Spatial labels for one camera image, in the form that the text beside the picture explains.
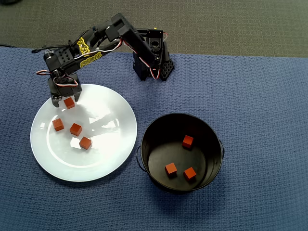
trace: white plate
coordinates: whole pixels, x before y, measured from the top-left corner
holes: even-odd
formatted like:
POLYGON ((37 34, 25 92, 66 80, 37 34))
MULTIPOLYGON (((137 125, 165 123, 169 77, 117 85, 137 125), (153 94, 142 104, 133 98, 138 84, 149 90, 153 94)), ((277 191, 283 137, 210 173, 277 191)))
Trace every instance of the white plate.
POLYGON ((82 85, 75 107, 59 108, 49 98, 34 118, 30 140, 38 163, 53 176, 68 181, 89 181, 106 176, 128 158, 136 137, 136 117, 129 103, 115 91, 99 86, 82 85), (52 121, 60 118, 64 129, 55 131, 52 121), (82 127, 76 137, 70 133, 73 123, 82 127), (82 149, 82 137, 92 146, 82 149))

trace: black robotic arm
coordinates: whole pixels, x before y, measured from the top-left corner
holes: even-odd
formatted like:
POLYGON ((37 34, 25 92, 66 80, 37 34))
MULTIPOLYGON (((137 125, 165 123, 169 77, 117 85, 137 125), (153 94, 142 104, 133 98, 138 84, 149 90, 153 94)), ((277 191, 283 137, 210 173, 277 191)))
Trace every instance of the black robotic arm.
POLYGON ((174 63, 169 57, 163 34, 162 30, 156 29, 136 30, 118 13, 111 21, 82 33, 75 42, 69 41, 68 45, 57 46, 56 49, 45 52, 44 60, 49 70, 42 70, 37 74, 50 75, 48 84, 54 106, 59 107, 62 97, 73 95, 77 102, 82 88, 74 72, 124 44, 134 52, 133 68, 141 80, 152 76, 166 81, 174 68, 174 63), (106 39, 110 43, 100 48, 99 45, 106 39))

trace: cable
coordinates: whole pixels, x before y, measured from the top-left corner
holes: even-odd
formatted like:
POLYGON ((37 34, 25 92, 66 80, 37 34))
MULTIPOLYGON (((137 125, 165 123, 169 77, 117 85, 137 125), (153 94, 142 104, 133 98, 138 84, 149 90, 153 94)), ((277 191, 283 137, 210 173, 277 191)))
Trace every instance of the cable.
POLYGON ((3 44, 3 43, 0 43, 0 47, 11 47, 11 48, 16 48, 15 46, 11 46, 11 45, 8 45, 8 44, 3 44))
POLYGON ((111 49, 111 50, 107 50, 107 51, 103 51, 103 50, 91 51, 91 52, 89 52, 89 53, 85 53, 85 54, 83 54, 83 55, 80 55, 80 56, 74 58, 74 60, 77 60, 77 59, 79 59, 79 58, 81 58, 81 57, 83 57, 83 56, 85 56, 85 55, 94 54, 94 53, 97 53, 97 52, 104 52, 104 53, 105 53, 105 52, 114 51, 114 50, 118 49, 120 46, 122 46, 122 41, 123 41, 123 40, 120 39, 118 45, 117 45, 115 48, 111 49))
POLYGON ((49 71, 47 71, 47 70, 40 70, 40 71, 37 71, 37 75, 38 76, 50 76, 50 72, 49 71))
POLYGON ((164 32, 164 35, 166 35, 166 37, 163 39, 163 41, 165 41, 168 38, 168 33, 164 32))
MULTIPOLYGON (((50 76, 51 75, 51 72, 48 71, 48 70, 40 70, 40 71, 37 71, 36 73, 37 73, 38 76, 50 76)), ((66 74, 64 74, 62 77, 74 80, 73 78, 66 76, 66 74)), ((77 83, 76 80, 74 80, 75 84, 58 84, 58 83, 55 82, 56 78, 57 77, 53 78, 53 82, 54 82, 55 85, 57 85, 59 87, 77 87, 78 86, 78 83, 77 83)))
POLYGON ((53 79, 53 82, 55 83, 55 85, 57 85, 57 86, 59 86, 59 87, 77 87, 77 86, 78 86, 77 81, 74 80, 74 79, 71 78, 71 77, 66 76, 66 78, 69 78, 69 79, 74 80, 74 83, 75 83, 75 84, 58 84, 58 83, 55 82, 55 79, 56 79, 56 78, 57 78, 57 77, 55 77, 55 78, 53 79))
POLYGON ((44 46, 44 47, 41 47, 41 48, 37 48, 37 49, 34 49, 32 50, 31 52, 33 54, 35 53, 39 53, 40 51, 43 51, 43 50, 46 50, 46 49, 50 49, 50 48, 59 48, 59 47, 69 47, 69 45, 59 45, 59 46, 44 46))
MULTIPOLYGON (((125 46, 128 46, 137 55, 137 52, 127 42, 123 41, 123 43, 124 43, 125 46)), ((148 65, 141 57, 139 57, 139 59, 150 69, 150 72, 151 72, 153 79, 158 79, 159 74, 160 74, 160 69, 158 70, 157 76, 155 77, 150 65, 148 65)))

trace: red cube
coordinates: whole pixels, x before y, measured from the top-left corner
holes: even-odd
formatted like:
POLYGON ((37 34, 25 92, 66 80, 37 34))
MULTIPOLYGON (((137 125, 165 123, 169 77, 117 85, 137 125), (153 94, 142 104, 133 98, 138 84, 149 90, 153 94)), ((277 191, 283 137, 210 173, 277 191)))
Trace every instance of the red cube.
POLYGON ((62 123, 62 120, 61 119, 55 119, 53 122, 53 127, 56 131, 60 131, 62 129, 64 129, 64 125, 62 123))
POLYGON ((182 146, 190 149, 192 147, 192 143, 193 143, 193 137, 185 136, 182 146))
POLYGON ((185 170, 183 174, 184 174, 184 177, 186 178, 187 181, 191 181, 191 180, 195 179, 195 177, 197 176, 197 174, 195 173, 195 171, 192 167, 185 170))
POLYGON ((165 166, 166 173, 168 176, 175 176, 177 174, 177 168, 174 163, 168 164, 165 166))
POLYGON ((86 137, 82 137, 81 141, 79 142, 79 145, 86 150, 90 148, 91 144, 91 140, 86 137))
POLYGON ((65 103, 67 109, 75 107, 74 100, 71 97, 69 97, 68 99, 64 100, 64 103, 65 103))
POLYGON ((81 131, 82 131, 82 127, 78 124, 75 124, 75 123, 72 125, 72 127, 70 129, 70 132, 75 136, 79 136, 81 131))

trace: gray carpet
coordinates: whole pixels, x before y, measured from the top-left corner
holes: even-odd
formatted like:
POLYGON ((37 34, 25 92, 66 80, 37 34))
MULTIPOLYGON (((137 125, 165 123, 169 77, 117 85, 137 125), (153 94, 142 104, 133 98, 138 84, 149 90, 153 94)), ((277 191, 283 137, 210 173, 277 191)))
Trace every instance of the gray carpet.
POLYGON ((23 0, 0 6, 0 43, 66 44, 118 12, 171 53, 308 57, 307 0, 23 0))

